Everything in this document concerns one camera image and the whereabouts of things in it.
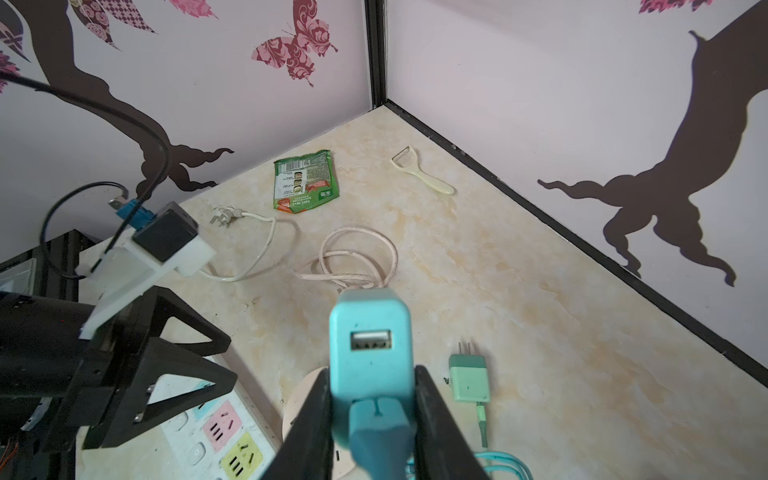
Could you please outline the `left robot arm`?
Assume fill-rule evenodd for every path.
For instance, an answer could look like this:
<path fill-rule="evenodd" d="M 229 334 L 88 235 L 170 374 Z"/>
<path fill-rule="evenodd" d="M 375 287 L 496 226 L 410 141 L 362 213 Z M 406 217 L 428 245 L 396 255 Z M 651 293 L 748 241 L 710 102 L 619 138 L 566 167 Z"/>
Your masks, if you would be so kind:
<path fill-rule="evenodd" d="M 86 246 L 72 231 L 1 266 L 3 276 L 32 269 L 29 294 L 1 295 L 5 479 L 71 479 L 77 449 L 120 446 L 235 386 L 213 361 L 230 337 L 159 285 L 212 259 L 202 238 L 162 264 L 122 241 L 96 272 L 89 304 L 61 275 Z"/>

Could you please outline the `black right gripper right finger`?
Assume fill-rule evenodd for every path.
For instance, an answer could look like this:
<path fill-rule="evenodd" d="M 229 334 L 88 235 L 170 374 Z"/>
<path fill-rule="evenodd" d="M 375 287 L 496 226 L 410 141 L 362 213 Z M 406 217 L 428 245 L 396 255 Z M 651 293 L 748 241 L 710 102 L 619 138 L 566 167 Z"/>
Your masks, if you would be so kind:
<path fill-rule="evenodd" d="M 426 367 L 415 367 L 416 479 L 487 479 Z"/>

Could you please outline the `green USB charger plug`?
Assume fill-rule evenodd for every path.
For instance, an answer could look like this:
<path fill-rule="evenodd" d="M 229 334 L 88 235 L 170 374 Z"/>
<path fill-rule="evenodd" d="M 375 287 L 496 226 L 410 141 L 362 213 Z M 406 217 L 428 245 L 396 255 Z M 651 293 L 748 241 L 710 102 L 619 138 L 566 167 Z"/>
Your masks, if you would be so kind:
<path fill-rule="evenodd" d="M 449 357 L 448 366 L 453 399 L 475 405 L 481 446 L 487 449 L 486 405 L 491 401 L 491 391 L 486 359 L 473 349 L 470 342 L 460 342 L 458 352 Z"/>

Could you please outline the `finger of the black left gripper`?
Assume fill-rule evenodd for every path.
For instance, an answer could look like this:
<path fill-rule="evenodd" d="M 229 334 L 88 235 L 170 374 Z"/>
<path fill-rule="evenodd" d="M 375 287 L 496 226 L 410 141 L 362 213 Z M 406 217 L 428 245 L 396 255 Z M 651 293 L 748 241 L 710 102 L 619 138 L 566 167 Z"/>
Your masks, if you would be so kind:
<path fill-rule="evenodd" d="M 221 397 L 235 386 L 237 374 L 212 357 L 226 352 L 231 340 L 176 344 L 153 337 L 140 353 L 128 357 L 113 396 L 82 443 L 85 450 L 115 448 L 162 423 Z"/>
<path fill-rule="evenodd" d="M 151 287 L 142 296 L 140 316 L 149 318 L 150 338 L 170 340 L 201 357 L 222 354 L 231 344 L 227 333 L 165 287 Z"/>

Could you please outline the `teal USB charger plug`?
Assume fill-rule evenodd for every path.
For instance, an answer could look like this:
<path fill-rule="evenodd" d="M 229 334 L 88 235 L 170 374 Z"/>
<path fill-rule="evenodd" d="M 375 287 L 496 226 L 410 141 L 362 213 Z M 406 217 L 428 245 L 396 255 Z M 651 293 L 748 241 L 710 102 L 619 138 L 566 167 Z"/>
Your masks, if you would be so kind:
<path fill-rule="evenodd" d="M 405 479 L 416 436 L 411 316 L 390 289 L 343 292 L 329 317 L 331 434 L 373 479 Z"/>

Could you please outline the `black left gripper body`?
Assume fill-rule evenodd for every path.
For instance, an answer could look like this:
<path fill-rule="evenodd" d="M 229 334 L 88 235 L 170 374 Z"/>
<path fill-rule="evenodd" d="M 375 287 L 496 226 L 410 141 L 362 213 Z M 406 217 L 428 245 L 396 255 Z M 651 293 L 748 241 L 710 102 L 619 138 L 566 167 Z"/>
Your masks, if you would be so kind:
<path fill-rule="evenodd" d="M 156 367 L 154 321 L 123 317 L 102 326 L 90 340 L 79 337 L 82 317 L 53 322 L 47 336 L 52 355 L 56 406 L 47 424 L 47 448 L 69 450 L 86 427 L 85 449 L 120 446 L 156 427 L 149 403 Z"/>

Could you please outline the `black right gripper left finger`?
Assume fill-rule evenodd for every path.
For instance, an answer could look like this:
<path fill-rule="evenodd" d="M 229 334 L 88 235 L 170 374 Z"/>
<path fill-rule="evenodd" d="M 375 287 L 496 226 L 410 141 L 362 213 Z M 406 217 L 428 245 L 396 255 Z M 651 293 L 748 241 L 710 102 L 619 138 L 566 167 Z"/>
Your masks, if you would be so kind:
<path fill-rule="evenodd" d="M 334 443 L 328 368 L 306 375 L 283 414 L 283 443 L 262 479 L 331 479 Z"/>

